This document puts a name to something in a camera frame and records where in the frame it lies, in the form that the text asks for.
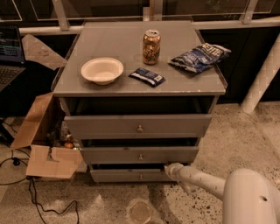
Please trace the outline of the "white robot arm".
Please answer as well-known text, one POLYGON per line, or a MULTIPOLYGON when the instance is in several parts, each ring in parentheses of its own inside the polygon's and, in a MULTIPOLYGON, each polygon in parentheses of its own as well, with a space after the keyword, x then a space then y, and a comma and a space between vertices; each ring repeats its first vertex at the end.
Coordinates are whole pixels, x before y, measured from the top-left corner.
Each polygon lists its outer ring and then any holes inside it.
POLYGON ((187 193, 202 188, 222 201, 222 224, 280 224, 280 191, 259 172, 238 169, 226 179, 180 163, 164 167, 187 193))

